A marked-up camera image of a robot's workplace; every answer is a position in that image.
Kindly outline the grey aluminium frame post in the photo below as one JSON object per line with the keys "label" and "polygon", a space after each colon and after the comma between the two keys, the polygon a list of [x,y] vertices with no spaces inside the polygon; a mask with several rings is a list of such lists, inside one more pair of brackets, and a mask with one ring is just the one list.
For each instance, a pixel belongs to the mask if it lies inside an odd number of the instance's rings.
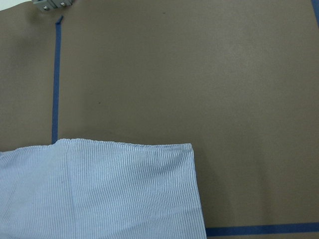
{"label": "grey aluminium frame post", "polygon": [[73,0],[32,0],[32,3],[43,12],[71,6],[73,2]]}

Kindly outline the brown table cover mat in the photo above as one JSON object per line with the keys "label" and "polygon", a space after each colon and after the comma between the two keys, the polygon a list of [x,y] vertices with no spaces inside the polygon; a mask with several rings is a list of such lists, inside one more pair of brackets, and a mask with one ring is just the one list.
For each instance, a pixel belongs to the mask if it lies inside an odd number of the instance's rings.
{"label": "brown table cover mat", "polygon": [[191,143],[207,228],[319,221],[309,0],[77,0],[0,13],[0,149],[59,137]]}

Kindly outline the blue striped button shirt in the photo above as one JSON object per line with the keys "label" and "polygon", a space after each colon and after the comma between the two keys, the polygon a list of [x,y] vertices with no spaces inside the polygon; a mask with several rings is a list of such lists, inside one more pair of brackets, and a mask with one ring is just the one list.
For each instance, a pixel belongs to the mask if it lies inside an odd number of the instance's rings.
{"label": "blue striped button shirt", "polygon": [[0,154],[3,239],[204,239],[191,144],[61,139]]}

